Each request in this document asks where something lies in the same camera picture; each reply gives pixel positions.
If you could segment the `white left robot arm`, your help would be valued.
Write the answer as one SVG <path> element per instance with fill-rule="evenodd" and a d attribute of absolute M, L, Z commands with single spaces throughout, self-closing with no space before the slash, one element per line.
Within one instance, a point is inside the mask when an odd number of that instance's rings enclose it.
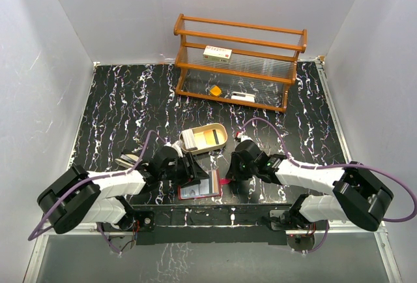
<path fill-rule="evenodd" d="M 122 196 L 148 192 L 162 181 L 188 187 L 208 178 L 191 153 L 178 146 L 164 146 L 150 160 L 137 160 L 124 171 L 93 172 L 72 166 L 36 202 L 57 234 L 94 222 L 128 230 L 135 215 L 122 202 Z"/>

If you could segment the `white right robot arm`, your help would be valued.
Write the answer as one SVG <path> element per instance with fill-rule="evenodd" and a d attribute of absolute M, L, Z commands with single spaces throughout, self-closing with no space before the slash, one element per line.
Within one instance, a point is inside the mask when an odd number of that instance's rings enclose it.
<path fill-rule="evenodd" d="M 288 211 L 267 218 L 285 228 L 304 229 L 321 220 L 352 222 L 366 231 L 377 231 L 394 195 L 370 170 L 350 163 L 326 168 L 297 163 L 285 155 L 268 155 L 251 139 L 231 153 L 226 178 L 246 181 L 256 177 L 265 183 L 294 185 L 318 194 L 302 194 Z"/>

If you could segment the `red card holder wallet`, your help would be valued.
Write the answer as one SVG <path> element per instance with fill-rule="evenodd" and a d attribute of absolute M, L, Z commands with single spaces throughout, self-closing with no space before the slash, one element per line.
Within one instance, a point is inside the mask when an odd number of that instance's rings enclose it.
<path fill-rule="evenodd" d="M 178 189 L 178 198 L 179 200 L 194 200 L 199 198 L 210 198 L 210 197 L 217 197 L 210 193 L 209 188 L 209 179 L 202 180 L 198 185 L 191 185 L 188 187 L 179 187 Z M 228 185 L 231 181 L 223 178 L 220 175 L 220 184 L 221 184 L 221 191 L 224 185 Z"/>

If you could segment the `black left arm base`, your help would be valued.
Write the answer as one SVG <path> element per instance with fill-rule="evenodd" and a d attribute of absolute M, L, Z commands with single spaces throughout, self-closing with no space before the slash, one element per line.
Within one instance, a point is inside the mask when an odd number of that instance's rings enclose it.
<path fill-rule="evenodd" d="M 120 258 L 128 245 L 133 247 L 134 243 L 136 243 L 139 232 L 152 231 L 154 229 L 154 213 L 150 211 L 136 211 L 122 196 L 108 198 L 106 201 L 109 201 L 112 208 L 117 212 L 120 211 L 121 214 L 116 219 L 97 222 L 96 229 L 105 239 L 110 249 Z M 131 231 L 132 239 L 125 243 L 122 248 L 117 248 L 111 242 L 111 238 L 105 234 L 104 224 L 109 224 L 113 229 L 118 229 L 119 231 Z"/>

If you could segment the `beige oval card tray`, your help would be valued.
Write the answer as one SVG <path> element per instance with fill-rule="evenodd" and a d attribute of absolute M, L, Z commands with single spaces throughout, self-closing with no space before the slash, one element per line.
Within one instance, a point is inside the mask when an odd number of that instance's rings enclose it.
<path fill-rule="evenodd" d="M 200 127 L 194 127 L 191 129 L 193 130 L 195 135 L 197 149 L 195 151 L 187 151 L 183 144 L 182 148 L 186 152 L 189 152 L 193 155 L 198 155 L 222 149 L 226 145 L 228 135 L 225 127 L 220 123 L 212 123 Z"/>

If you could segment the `gold credit card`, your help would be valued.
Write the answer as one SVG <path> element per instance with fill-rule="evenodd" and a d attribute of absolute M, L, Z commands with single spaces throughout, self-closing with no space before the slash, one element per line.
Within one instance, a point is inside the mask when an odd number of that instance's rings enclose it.
<path fill-rule="evenodd" d="M 209 188 L 212 195 L 218 196 L 222 193 L 218 170 L 212 170 L 210 172 Z"/>

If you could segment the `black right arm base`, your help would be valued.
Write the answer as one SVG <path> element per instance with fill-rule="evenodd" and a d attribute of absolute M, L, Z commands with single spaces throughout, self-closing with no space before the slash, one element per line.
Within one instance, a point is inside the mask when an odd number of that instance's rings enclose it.
<path fill-rule="evenodd" d="M 265 225 L 270 230 L 273 230 L 273 226 L 284 231 L 306 229 L 306 234 L 295 237 L 296 243 L 303 238 L 312 237 L 316 230 L 316 222 L 308 222 L 300 213 L 301 206 L 308 197 L 308 194 L 302 194 L 288 211 L 284 211 L 279 216 L 262 216 L 262 225 Z"/>

